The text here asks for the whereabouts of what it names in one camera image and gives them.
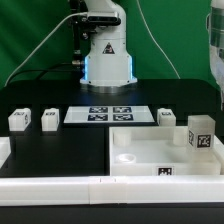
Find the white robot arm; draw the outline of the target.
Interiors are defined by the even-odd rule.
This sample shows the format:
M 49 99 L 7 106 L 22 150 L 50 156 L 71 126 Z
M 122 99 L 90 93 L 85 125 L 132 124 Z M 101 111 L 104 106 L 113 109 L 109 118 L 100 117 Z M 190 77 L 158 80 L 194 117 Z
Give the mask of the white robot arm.
M 112 0 L 84 0 L 84 24 L 92 29 L 91 49 L 84 59 L 80 83 L 101 92 L 117 92 L 135 84 L 133 60 L 126 50 L 126 13 Z M 224 0 L 211 0 L 207 16 L 210 69 L 221 90 L 224 108 Z

